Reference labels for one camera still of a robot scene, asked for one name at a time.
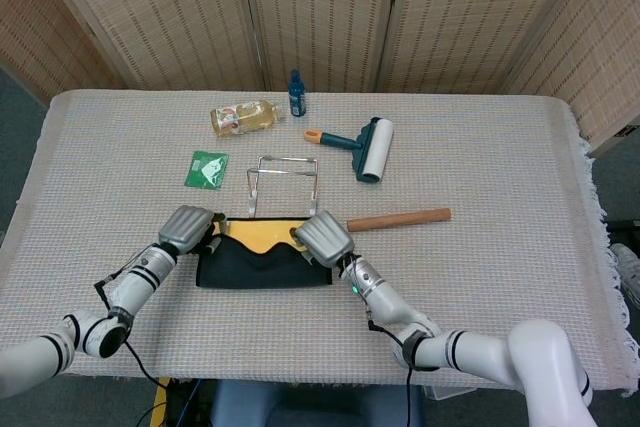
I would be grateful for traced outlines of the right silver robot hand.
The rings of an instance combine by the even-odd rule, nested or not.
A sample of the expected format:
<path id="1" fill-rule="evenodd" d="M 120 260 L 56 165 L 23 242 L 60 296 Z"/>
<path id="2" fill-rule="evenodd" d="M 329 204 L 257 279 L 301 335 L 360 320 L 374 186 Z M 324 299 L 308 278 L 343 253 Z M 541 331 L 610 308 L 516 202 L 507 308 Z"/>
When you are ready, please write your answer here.
<path id="1" fill-rule="evenodd" d="M 354 241 L 328 211 L 318 212 L 294 230 L 293 237 L 323 267 L 337 267 L 340 260 L 354 252 Z"/>

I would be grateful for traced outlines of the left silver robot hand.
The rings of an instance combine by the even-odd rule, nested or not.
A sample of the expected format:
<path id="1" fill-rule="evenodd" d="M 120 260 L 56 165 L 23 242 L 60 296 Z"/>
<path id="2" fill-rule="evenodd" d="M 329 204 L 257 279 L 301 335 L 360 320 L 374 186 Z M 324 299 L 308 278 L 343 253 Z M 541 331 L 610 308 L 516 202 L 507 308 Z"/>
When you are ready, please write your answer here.
<path id="1" fill-rule="evenodd" d="M 223 213 L 182 205 L 160 228 L 158 243 L 172 255 L 198 253 L 213 240 L 226 220 Z"/>

